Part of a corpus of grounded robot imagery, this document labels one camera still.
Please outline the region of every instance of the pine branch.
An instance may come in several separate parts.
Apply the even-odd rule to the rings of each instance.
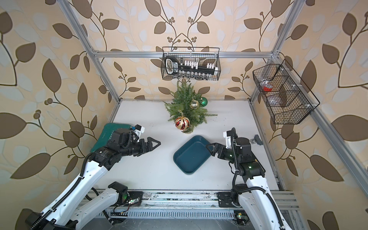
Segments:
[[[184,133],[191,133],[193,129],[203,122],[207,123],[206,117],[214,117],[217,114],[208,113],[207,109],[199,107],[197,109],[191,109],[190,103],[192,100],[201,101],[202,94],[196,93],[194,87],[191,84],[187,84],[183,81],[181,85],[177,83],[177,91],[172,92],[174,95],[172,103],[165,102],[165,108],[170,114],[170,119],[168,121],[175,121],[177,117],[183,115],[187,117],[190,121],[190,126],[184,131]]]

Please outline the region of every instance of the teal plastic tray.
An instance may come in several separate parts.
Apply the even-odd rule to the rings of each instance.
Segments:
[[[206,145],[210,144],[202,136],[194,136],[174,154],[175,164],[187,175],[193,174],[210,156]]]

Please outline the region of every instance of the black tool holder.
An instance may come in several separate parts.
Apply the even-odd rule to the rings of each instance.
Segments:
[[[165,46],[162,52],[161,74],[164,80],[219,80],[220,48]]]
[[[274,124],[299,124],[320,104],[296,71],[300,82],[291,78],[290,67],[284,60],[282,64],[269,64],[253,71],[254,82]]]

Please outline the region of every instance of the black wire basket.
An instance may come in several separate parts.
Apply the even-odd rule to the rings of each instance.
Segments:
[[[274,124],[299,124],[320,104],[298,73],[295,72],[300,83],[291,78],[289,67],[284,60],[282,64],[269,64],[253,71],[254,82]],[[315,102],[302,91],[311,93]]]
[[[162,47],[162,79],[218,81],[219,51],[215,47]]]

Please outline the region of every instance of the leaf wallpaper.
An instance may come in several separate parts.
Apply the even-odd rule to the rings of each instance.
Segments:
[[[280,54],[302,77],[303,87],[312,89],[320,109],[366,168],[367,10],[367,1],[307,0]],[[368,200],[313,119],[275,125],[261,97],[254,105],[309,228],[365,229]]]
[[[95,50],[271,51],[291,0],[70,0]]]
[[[208,99],[250,98],[255,87],[250,76],[254,69],[263,65],[263,60],[220,59],[220,62],[219,81],[191,79],[189,82],[194,85],[194,90],[200,91]],[[112,76],[111,81],[123,99],[172,99],[170,91],[176,91],[178,79],[162,79],[160,59],[105,58],[103,66]]]
[[[14,229],[79,173],[115,102],[55,2],[1,1],[0,21],[0,222]]]

